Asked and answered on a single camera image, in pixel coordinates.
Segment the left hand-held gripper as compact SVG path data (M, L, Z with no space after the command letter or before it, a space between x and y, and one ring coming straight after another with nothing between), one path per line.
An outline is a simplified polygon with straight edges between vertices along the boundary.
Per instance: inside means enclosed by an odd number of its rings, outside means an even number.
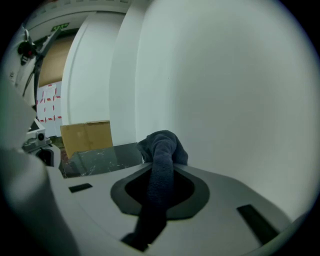
M52 141L50 140L50 138L46 136L45 127L38 121L37 118L35 118L28 132L26 133L22 149L27 153L38 149L38 151L36 152L36 156L47 167L54 167L59 171L62 171L60 149L57 147L45 147L51 143Z

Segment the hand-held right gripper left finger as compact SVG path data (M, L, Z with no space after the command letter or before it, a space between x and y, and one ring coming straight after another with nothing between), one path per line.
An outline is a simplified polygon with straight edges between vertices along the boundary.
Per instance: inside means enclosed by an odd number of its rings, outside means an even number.
M138 217L120 211L111 198L111 188L117 181L150 167L149 163L143 163L113 172L74 178L63 178L62 173L54 167L48 167L47 172L58 208L69 225L80 220L79 226L89 224L88 231L97 228L120 240L133 232Z

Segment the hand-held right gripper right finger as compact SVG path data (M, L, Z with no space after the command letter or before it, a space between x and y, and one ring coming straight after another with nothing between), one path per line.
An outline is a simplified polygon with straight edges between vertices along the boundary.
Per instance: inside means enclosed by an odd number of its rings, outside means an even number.
M168 221L148 249L150 256L239 256L258 249L260 242L237 210L245 205L279 233L292 223L280 208L234 178L181 164L176 168L203 180L209 200L194 217Z

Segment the dark blue towel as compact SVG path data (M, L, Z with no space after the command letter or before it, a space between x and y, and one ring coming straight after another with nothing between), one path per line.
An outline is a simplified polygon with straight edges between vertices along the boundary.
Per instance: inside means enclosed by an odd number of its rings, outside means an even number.
M135 229L121 241L144 252L166 227L174 195L174 163L187 165L188 154L169 130L148 135L137 147L144 162L152 163L152 169Z

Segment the brown cardboard box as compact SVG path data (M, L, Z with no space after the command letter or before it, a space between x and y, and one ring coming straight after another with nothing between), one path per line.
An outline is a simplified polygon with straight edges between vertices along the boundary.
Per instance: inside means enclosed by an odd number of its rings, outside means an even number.
M109 121L62 125L62 141L67 157L74 153L99 150L113 146Z

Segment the black marble vanity counter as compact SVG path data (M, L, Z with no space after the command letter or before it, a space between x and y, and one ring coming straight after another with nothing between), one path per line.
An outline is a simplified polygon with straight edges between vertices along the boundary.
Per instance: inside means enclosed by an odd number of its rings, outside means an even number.
M143 163L137 143L75 152L65 163L64 178L76 178L115 172Z

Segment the white panel with red tape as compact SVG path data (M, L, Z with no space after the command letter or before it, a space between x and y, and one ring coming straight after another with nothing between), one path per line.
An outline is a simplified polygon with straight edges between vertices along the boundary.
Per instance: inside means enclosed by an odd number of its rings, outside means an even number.
M47 84L37 89L37 119L45 128L47 137L61 137L61 86L62 82Z

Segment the person's white shirt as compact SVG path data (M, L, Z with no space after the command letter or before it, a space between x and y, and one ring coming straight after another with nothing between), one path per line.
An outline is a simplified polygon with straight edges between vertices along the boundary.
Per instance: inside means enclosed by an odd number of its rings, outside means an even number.
M18 47L27 39L29 33L21 25L0 60L0 150L20 148L36 117L32 88L25 88L35 61L28 59L22 65L18 53Z

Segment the brown door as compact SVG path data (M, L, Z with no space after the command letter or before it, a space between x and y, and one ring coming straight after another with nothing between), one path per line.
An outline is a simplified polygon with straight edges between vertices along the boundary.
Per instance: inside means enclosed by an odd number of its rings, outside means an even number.
M38 86L43 87L62 81L66 60L75 36L56 40L43 59Z

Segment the black monitor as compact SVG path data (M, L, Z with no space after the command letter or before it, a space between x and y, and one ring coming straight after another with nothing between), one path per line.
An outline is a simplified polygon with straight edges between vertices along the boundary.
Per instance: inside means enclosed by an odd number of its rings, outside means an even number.
M35 57L36 61L39 61L40 59L43 59L46 56L50 47L52 46L52 44L54 43L54 41L56 40L56 38L59 36L60 33L61 33L61 29L58 28L47 38L47 40L43 43L42 48L40 49L40 51L37 53Z

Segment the green exit sign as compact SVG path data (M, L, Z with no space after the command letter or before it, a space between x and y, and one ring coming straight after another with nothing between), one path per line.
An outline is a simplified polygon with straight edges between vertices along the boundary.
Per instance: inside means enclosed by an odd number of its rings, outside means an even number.
M65 28L67 28L69 26L69 22L66 22L66 23L62 23L62 24L59 24L59 25L55 25L52 27L51 29L51 32L55 32L57 30L63 30Z

